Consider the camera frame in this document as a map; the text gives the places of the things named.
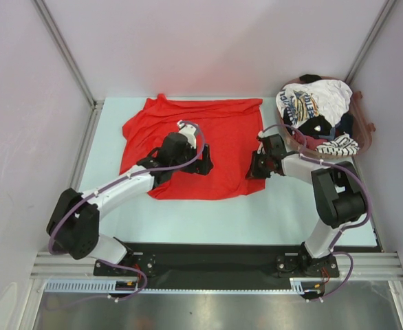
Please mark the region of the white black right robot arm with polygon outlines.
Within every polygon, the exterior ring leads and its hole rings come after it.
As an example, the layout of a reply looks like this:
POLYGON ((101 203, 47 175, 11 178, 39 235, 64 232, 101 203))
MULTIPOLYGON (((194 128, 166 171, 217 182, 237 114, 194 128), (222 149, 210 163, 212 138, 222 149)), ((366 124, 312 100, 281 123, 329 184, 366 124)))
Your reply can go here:
POLYGON ((342 233, 369 211, 369 201, 351 162, 337 164, 287 151, 279 134, 257 137, 248 179, 268 179, 271 174, 293 177, 313 188, 318 221, 295 256, 276 258, 279 276, 317 277, 332 261, 334 246, 342 233))

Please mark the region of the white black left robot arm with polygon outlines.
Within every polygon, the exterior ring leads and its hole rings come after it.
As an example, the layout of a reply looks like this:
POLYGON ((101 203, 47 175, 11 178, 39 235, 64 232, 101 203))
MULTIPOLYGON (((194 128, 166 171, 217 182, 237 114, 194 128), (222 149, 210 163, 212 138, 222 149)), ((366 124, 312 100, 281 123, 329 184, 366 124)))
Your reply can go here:
POLYGON ((201 128, 180 120, 169 133, 127 172, 98 188, 64 190, 46 227, 52 255, 68 254, 75 260, 91 257, 109 264, 117 274, 133 267, 133 250, 121 240, 100 232, 100 222, 128 200, 170 182, 176 172, 207 175, 213 169, 210 147, 201 128))

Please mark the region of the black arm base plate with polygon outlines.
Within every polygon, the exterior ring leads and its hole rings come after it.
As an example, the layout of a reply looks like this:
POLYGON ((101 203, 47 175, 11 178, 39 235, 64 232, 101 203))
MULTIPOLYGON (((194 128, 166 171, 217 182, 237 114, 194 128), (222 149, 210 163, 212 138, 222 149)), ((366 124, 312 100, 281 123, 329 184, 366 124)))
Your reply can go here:
POLYGON ((259 291, 286 289, 292 278, 321 283, 340 276, 336 255, 312 260, 301 245, 131 243, 129 266, 148 289, 259 291))

